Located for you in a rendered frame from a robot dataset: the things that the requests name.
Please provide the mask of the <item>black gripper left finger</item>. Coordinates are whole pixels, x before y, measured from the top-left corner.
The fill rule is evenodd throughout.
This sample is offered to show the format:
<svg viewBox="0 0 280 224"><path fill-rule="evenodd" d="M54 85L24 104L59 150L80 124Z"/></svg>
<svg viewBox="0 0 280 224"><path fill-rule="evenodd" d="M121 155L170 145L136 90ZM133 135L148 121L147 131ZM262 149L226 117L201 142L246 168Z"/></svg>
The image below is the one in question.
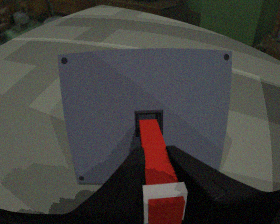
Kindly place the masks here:
<svg viewBox="0 0 280 224"><path fill-rule="evenodd" d="M137 147L104 185L72 212L32 214L0 209L0 224L143 224L144 168L144 149Z"/></svg>

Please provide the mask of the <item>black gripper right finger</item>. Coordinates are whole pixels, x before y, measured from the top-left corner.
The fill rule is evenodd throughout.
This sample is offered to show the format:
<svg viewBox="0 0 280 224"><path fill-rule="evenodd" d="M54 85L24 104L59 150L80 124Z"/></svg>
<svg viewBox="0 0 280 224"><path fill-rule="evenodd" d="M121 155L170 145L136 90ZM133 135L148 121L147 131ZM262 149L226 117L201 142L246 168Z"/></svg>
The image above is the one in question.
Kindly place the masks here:
<svg viewBox="0 0 280 224"><path fill-rule="evenodd" d="M280 189L262 192L167 145L177 183L188 190L181 224L280 224Z"/></svg>

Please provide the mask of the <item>dark grey sloped panel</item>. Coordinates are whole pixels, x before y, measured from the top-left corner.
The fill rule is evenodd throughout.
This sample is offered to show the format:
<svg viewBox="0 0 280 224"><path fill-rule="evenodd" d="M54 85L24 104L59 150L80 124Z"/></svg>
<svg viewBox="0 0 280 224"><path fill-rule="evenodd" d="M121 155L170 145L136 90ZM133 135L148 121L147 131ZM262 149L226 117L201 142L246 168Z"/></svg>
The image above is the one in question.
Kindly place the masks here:
<svg viewBox="0 0 280 224"><path fill-rule="evenodd" d="M220 171L233 51L107 49L58 55L65 131L77 183L104 184L141 147L140 120Z"/></svg>

